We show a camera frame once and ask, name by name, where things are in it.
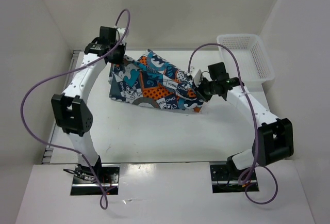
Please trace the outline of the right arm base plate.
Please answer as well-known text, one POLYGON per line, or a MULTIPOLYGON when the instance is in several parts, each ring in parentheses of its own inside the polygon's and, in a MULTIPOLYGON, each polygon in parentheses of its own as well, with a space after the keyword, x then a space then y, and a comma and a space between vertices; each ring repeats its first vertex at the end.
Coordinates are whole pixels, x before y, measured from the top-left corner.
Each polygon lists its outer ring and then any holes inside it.
POLYGON ((212 192, 216 193, 240 193, 247 191, 259 191, 256 173, 253 172, 248 184, 240 185, 238 176, 231 174, 226 166, 226 162, 210 163, 210 176, 212 192))

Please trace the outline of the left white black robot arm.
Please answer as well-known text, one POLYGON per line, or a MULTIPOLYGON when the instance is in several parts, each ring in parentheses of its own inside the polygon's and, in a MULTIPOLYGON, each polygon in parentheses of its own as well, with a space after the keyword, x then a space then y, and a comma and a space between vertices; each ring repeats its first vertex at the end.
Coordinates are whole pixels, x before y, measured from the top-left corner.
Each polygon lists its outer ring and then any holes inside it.
POLYGON ((51 99, 55 121, 78 152, 76 175, 98 182, 103 176, 101 158, 90 130, 93 115, 87 106, 91 89, 108 63, 121 64, 126 50, 128 28, 100 27, 100 34, 84 50, 81 66, 62 94, 51 99))

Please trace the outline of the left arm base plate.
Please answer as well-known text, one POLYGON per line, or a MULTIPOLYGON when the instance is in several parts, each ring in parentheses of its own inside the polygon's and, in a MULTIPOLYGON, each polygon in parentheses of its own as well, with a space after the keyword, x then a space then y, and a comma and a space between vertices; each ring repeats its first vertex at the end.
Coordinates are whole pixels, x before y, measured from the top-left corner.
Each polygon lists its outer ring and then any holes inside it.
MULTIPOLYGON (((76 166, 75 170, 64 169, 73 175, 71 196, 100 196, 102 191, 91 172, 83 172, 76 166)), ((101 168, 100 182, 106 195, 118 195, 119 192, 119 165, 104 164, 101 168)))

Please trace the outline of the colourful patterned shorts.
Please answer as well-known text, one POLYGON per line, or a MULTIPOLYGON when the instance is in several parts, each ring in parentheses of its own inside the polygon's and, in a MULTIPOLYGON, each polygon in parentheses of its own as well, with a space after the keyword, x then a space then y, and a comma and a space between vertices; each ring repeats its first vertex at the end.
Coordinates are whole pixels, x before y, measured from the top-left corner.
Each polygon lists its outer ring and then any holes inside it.
POLYGON ((109 73, 112 100, 161 110, 200 112, 205 103, 190 73, 148 49, 138 59, 125 55, 109 73))

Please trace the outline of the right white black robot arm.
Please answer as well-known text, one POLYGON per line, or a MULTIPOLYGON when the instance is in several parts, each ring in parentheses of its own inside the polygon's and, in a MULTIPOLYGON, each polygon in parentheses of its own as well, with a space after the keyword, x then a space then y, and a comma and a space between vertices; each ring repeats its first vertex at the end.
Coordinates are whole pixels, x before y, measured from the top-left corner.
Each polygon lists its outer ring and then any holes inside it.
POLYGON ((267 166, 294 154, 292 122, 266 109, 238 78, 231 78, 222 62, 208 66, 211 79, 201 70, 193 72, 194 89, 203 101, 218 95, 235 107, 254 128, 255 138, 250 149, 227 158, 226 173, 238 179, 252 165, 267 166))

